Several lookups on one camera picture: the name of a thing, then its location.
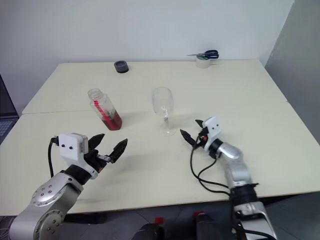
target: blue scissor handle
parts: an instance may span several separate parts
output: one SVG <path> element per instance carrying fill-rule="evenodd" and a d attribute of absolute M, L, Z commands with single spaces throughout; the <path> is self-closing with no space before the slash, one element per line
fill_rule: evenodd
<path fill-rule="evenodd" d="M 208 59 L 217 59 L 219 58 L 219 53 L 217 50 L 208 50 L 205 51 L 203 54 L 205 57 L 207 57 Z"/>

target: glass stem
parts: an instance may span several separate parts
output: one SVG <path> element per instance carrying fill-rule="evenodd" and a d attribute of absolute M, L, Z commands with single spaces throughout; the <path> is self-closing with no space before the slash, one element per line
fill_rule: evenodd
<path fill-rule="evenodd" d="M 164 129 L 169 132 L 169 119 L 167 117 L 164 118 Z"/>

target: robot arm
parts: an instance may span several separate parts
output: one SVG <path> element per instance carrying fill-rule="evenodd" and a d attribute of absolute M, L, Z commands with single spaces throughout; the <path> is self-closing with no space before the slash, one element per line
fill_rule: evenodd
<path fill-rule="evenodd" d="M 57 240 L 67 212 L 76 203 L 89 179 L 95 179 L 107 163 L 115 163 L 124 152 L 128 140 L 119 142 L 110 155 L 99 155 L 95 148 L 104 134 L 90 140 L 77 133 L 53 138 L 60 155 L 68 164 L 32 195 L 31 202 L 13 221 L 12 240 Z"/>
<path fill-rule="evenodd" d="M 196 122 L 202 127 L 199 133 L 200 143 L 195 143 L 195 140 L 184 130 L 180 130 L 181 134 L 192 146 L 203 147 L 211 157 L 220 159 L 230 189 L 232 227 L 236 230 L 238 238 L 260 240 L 263 239 L 261 234 L 264 234 L 267 239 L 268 235 L 277 239 L 265 207 L 254 190 L 257 184 L 253 184 L 241 150 L 218 139 L 221 127 L 216 116 L 206 121 L 196 120 Z"/>

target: wine glass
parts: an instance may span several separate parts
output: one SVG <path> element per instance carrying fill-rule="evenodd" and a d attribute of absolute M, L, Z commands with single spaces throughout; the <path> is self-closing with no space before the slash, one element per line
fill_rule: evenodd
<path fill-rule="evenodd" d="M 163 118 L 162 130 L 166 136 L 175 134 L 176 129 L 170 127 L 169 116 L 174 111 L 174 98 L 169 88 L 157 87 L 152 91 L 152 106 L 154 112 Z"/>

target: plastic bottle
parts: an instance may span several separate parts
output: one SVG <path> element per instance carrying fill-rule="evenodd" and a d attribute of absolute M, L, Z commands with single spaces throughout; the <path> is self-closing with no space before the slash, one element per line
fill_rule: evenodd
<path fill-rule="evenodd" d="M 91 100 L 90 105 L 107 128 L 111 131 L 119 130 L 122 119 L 107 94 L 98 88 L 93 88 L 88 91 L 88 96 Z"/>

